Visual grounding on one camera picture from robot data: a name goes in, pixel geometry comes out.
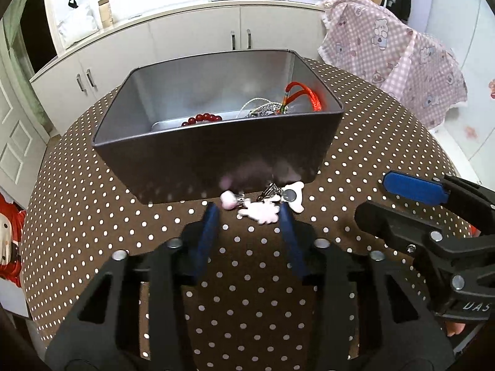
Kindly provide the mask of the person's hand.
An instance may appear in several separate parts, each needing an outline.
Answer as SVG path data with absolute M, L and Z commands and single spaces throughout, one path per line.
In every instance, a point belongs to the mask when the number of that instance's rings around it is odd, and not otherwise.
M 445 321 L 445 330 L 448 338 L 461 334 L 467 324 L 461 322 Z

